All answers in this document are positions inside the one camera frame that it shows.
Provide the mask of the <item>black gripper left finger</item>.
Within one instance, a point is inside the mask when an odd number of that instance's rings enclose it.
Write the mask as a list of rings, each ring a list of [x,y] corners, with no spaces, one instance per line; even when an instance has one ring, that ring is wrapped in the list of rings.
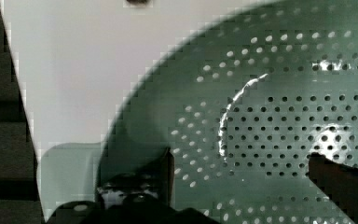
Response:
[[[171,207],[173,155],[112,177],[96,189],[97,200],[64,203],[46,224],[220,224],[188,207]]]

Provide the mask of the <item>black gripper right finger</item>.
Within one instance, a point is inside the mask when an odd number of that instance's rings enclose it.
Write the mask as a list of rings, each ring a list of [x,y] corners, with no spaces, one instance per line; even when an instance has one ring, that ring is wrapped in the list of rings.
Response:
[[[309,179],[358,224],[358,168],[312,153],[309,159]]]

